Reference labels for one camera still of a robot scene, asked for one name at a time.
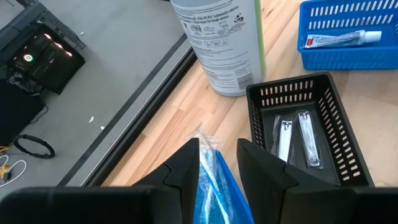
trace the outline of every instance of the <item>wooden floor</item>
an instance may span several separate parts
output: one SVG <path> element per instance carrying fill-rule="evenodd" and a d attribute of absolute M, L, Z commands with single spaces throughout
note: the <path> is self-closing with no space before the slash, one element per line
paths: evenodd
<path fill-rule="evenodd" d="M 300 1 L 263 0 L 266 80 L 311 73 L 297 52 Z M 373 181 L 398 185 L 398 72 L 332 72 Z M 246 97 L 215 93 L 198 62 L 113 170 L 104 185 L 132 185 L 171 156 L 202 125 L 223 140 L 223 154 L 241 187 L 237 138 L 250 139 Z"/>

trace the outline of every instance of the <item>black plastic basket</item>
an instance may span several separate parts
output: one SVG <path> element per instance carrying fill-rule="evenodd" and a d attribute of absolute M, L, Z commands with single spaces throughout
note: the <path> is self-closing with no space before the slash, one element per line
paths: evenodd
<path fill-rule="evenodd" d="M 307 167 L 299 134 L 292 137 L 295 166 L 335 186 L 374 185 L 329 73 L 250 85 L 247 96 L 254 144 L 269 151 L 275 116 L 308 110 L 319 139 L 323 169 Z M 299 132 L 298 125 L 293 132 Z"/>

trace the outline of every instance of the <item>white bottle label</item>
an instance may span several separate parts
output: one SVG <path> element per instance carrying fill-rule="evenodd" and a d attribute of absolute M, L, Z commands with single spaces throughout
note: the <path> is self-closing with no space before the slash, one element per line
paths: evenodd
<path fill-rule="evenodd" d="M 253 0 L 173 7 L 215 90 L 237 93 L 263 81 Z"/>

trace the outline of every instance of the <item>cable coil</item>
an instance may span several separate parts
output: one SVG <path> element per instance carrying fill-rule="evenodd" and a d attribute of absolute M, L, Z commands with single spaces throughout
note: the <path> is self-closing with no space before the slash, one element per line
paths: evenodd
<path fill-rule="evenodd" d="M 47 154 L 47 153 L 46 154 L 38 154 L 38 153 L 29 152 L 24 147 L 22 147 L 21 144 L 19 144 L 18 140 L 20 140 L 20 139 L 27 139 L 27 140 L 30 140 L 33 142 L 37 142 L 37 143 L 43 145 L 44 147 L 46 147 L 49 150 L 50 154 Z M 15 145 L 15 147 L 17 147 L 17 149 L 21 150 L 22 152 L 24 152 L 30 156 L 36 157 L 36 158 L 51 159 L 55 156 L 55 151 L 54 151 L 53 147 L 51 147 L 50 144 L 47 143 L 46 141 L 43 141 L 35 136 L 30 136 L 28 134 L 14 136 L 12 138 L 12 143 Z"/>

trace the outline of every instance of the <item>silver nail clipper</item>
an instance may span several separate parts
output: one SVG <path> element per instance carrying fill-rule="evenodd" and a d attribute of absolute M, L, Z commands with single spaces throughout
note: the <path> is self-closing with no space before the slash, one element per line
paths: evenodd
<path fill-rule="evenodd" d="M 292 140 L 293 121 L 282 121 L 280 125 L 278 157 L 287 162 L 290 151 L 290 141 Z"/>
<path fill-rule="evenodd" d="M 318 155 L 317 145 L 315 144 L 315 136 L 312 129 L 312 120 L 308 111 L 298 113 L 298 121 L 304 141 L 304 150 L 310 167 L 320 166 L 320 158 Z"/>

